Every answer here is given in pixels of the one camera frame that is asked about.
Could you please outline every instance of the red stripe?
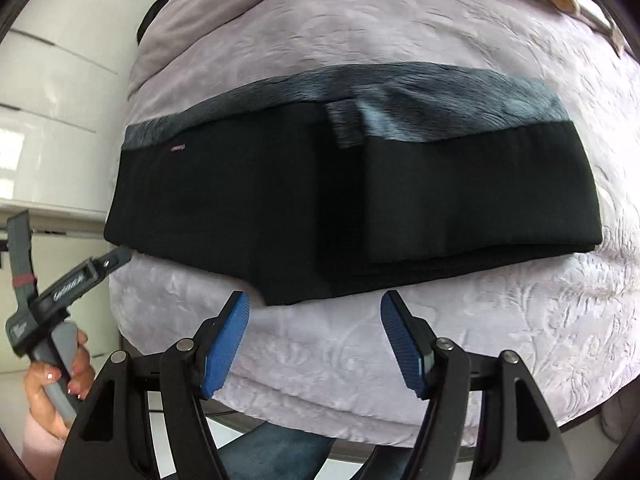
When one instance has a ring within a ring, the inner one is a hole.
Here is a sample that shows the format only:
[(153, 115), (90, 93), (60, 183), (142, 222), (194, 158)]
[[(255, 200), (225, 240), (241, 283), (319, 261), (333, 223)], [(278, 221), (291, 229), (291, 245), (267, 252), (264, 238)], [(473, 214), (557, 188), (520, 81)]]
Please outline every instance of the red stripe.
[(36, 283), (38, 279), (34, 274), (21, 274), (20, 276), (14, 276), (14, 288), (29, 285), (30, 283)]

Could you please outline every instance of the person's leg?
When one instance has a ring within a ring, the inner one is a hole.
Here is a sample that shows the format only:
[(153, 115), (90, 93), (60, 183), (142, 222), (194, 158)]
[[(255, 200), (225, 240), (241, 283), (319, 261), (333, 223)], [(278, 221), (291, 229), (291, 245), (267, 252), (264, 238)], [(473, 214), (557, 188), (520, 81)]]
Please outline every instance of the person's leg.
[[(230, 480), (313, 480), (335, 439), (265, 422), (218, 450)], [(177, 480), (171, 475), (165, 480)]]
[(376, 446), (351, 480), (400, 480), (412, 451), (407, 447)]

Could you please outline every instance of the jeans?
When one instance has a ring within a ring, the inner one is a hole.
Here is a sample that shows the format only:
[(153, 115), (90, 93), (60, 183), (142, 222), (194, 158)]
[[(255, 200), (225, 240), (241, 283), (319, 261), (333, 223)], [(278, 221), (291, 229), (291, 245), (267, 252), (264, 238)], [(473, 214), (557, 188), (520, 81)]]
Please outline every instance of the jeans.
[[(313, 480), (334, 441), (265, 422), (221, 447), (218, 454), (231, 480)], [(377, 446), (351, 480), (399, 480), (411, 451)], [(165, 480), (178, 477), (173, 474)]]

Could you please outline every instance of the bed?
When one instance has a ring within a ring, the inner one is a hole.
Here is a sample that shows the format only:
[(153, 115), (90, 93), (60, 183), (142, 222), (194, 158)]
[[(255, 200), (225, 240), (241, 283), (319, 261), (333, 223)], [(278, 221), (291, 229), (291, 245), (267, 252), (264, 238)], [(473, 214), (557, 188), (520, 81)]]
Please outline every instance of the bed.
[[(221, 1), (170, 0), (159, 13), (132, 71), (127, 124), (333, 64), (420, 60), (544, 80), (589, 157), (603, 243), (587, 254), (399, 291), (412, 314), (467, 351), (521, 354), (559, 424), (640, 374), (640, 67), (631, 56), (618, 57), (603, 35), (539, 0), (229, 0), (215, 7)], [(404, 386), (386, 341), (383, 290), (267, 308), (246, 283), (143, 254), (110, 287), (120, 331), (144, 353), (191, 335), (233, 290), (244, 290), (252, 316), (217, 400), (281, 426), (413, 445), (426, 406)], [(464, 444), (473, 444), (478, 419), (473, 396)]]

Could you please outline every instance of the pink sleeve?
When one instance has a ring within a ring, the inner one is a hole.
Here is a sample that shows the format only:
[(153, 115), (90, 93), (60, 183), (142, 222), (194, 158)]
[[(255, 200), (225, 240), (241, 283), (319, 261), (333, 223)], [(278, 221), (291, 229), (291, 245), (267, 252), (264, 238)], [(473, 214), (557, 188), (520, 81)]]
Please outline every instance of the pink sleeve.
[(65, 443), (48, 433), (31, 413), (24, 427), (22, 461), (36, 480), (53, 480)]

